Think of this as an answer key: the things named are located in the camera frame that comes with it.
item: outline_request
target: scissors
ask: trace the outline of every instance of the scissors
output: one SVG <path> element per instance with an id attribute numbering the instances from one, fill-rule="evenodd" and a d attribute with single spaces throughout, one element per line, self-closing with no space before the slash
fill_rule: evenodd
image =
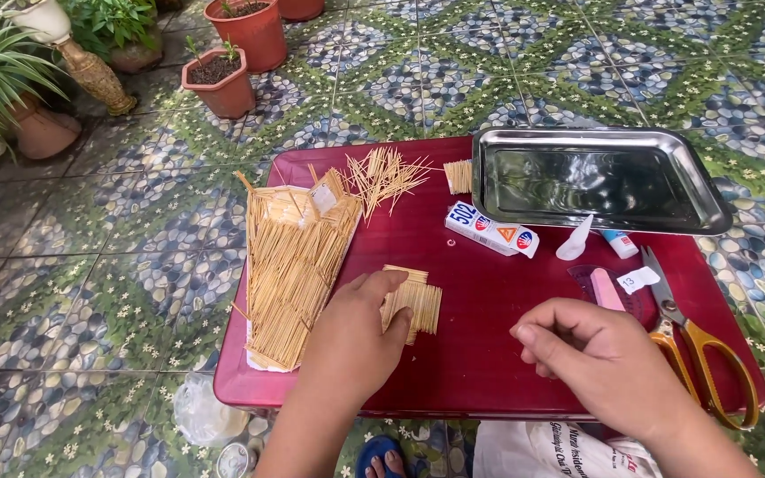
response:
<path id="1" fill-rule="evenodd" d="M 677 348 L 677 342 L 675 342 L 674 327 L 679 327 L 681 336 L 684 337 L 684 342 L 686 342 L 687 348 L 689 348 L 689 356 L 692 357 L 695 371 L 699 375 L 701 395 L 707 403 L 708 410 L 716 416 L 719 423 L 729 429 L 750 429 L 757 424 L 757 389 L 751 380 L 746 364 L 739 359 L 738 355 L 725 342 L 701 330 L 695 322 L 689 320 L 681 313 L 681 310 L 677 308 L 674 296 L 672 296 L 669 282 L 665 279 L 663 268 L 661 268 L 660 262 L 653 255 L 651 247 L 643 247 L 642 253 L 643 264 L 653 269 L 661 278 L 659 282 L 651 285 L 654 300 L 660 308 L 660 318 L 657 320 L 651 333 L 649 333 L 649 336 L 665 352 L 666 359 L 672 365 L 672 369 L 677 377 L 681 379 L 689 395 L 701 405 L 699 394 L 696 392 L 695 386 L 693 386 L 692 379 L 690 379 L 684 364 L 684 358 Z M 728 359 L 728 365 L 737 374 L 742 394 L 748 399 L 746 416 L 743 418 L 742 423 L 735 422 L 732 418 L 728 417 L 728 414 L 722 407 L 722 403 L 719 401 L 716 384 L 713 383 L 713 375 L 710 372 L 707 358 L 704 355 L 704 348 L 707 345 L 725 355 L 725 358 Z"/>

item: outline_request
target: clear plastic bag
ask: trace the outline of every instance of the clear plastic bag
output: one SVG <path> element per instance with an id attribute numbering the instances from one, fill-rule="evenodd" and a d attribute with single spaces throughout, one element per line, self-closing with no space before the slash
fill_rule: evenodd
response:
<path id="1" fill-rule="evenodd" d="M 198 447 L 226 445 L 244 431 L 249 420 L 247 412 L 220 403 L 212 381 L 210 375 L 190 372 L 173 398 L 178 429 Z"/>

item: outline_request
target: white plastic bag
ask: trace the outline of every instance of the white plastic bag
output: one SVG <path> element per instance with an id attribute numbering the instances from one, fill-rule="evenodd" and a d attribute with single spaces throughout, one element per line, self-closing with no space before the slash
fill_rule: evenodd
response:
<path id="1" fill-rule="evenodd" d="M 474 478 L 662 478 L 635 440 L 600 441 L 574 424 L 483 421 L 474 447 Z"/>
<path id="2" fill-rule="evenodd" d="M 247 426 L 249 415 L 227 407 L 214 396 L 211 375 L 190 372 L 173 397 L 178 429 L 192 445 L 222 447 L 239 436 Z"/>

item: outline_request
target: maroon tabletop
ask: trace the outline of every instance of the maroon tabletop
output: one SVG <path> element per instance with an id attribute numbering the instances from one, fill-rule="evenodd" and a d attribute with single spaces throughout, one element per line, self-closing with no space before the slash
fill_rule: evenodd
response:
<path id="1" fill-rule="evenodd" d="M 409 162 L 429 156 L 435 168 L 471 158 L 470 137 L 389 145 L 397 147 Z M 311 187 L 308 163 L 320 176 L 330 167 L 346 168 L 345 155 L 364 158 L 374 147 L 378 145 L 282 153 L 273 166 L 282 176 L 271 170 L 268 186 Z M 443 290 L 438 334 L 419 333 L 416 344 L 404 348 L 397 369 L 367 401 L 363 413 L 402 418 L 586 420 L 587 411 L 561 381 L 541 378 L 532 365 L 521 362 L 521 345 L 507 330 L 546 299 L 589 299 L 568 274 L 569 267 L 595 265 L 624 274 L 642 267 L 640 254 L 619 259 L 606 241 L 590 235 L 586 252 L 577 260 L 559 260 L 554 251 L 568 238 L 570 229 L 533 226 L 541 240 L 536 256 L 504 257 L 445 229 L 448 208 L 456 200 L 470 202 L 470 197 L 452 196 L 443 171 L 432 170 L 429 180 L 412 192 L 414 195 L 404 194 L 398 200 L 391 217 L 386 201 L 374 211 L 369 227 L 359 224 L 336 288 L 385 264 L 426 270 L 427 282 Z M 448 246 L 449 239 L 456 244 Z M 685 235 L 646 233 L 634 233 L 632 239 L 638 246 L 653 248 L 681 310 L 734 349 L 754 378 L 760 403 L 765 403 L 765 381 L 757 362 L 695 240 Z M 242 310 L 247 305 L 246 283 L 245 269 L 236 296 Z M 643 325 L 650 330 L 655 320 L 653 297 L 648 288 L 636 293 L 643 302 Z M 251 369 L 243 346 L 246 338 L 246 322 L 233 311 L 214 380 L 218 399 L 233 406 L 281 407 L 297 373 Z M 717 352 L 708 350 L 707 355 L 723 406 L 738 412 L 745 401 L 736 378 Z M 685 348 L 684 358 L 691 364 Z"/>

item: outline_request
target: forearm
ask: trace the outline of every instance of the forearm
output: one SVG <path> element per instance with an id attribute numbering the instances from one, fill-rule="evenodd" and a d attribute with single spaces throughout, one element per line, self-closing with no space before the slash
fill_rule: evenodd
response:
<path id="1" fill-rule="evenodd" d="M 739 446 L 694 402 L 675 416 L 679 429 L 643 441 L 664 476 L 759 478 L 757 468 Z"/>
<path id="2" fill-rule="evenodd" d="M 256 478 L 330 477 L 361 404 L 298 382 L 276 418 Z"/>

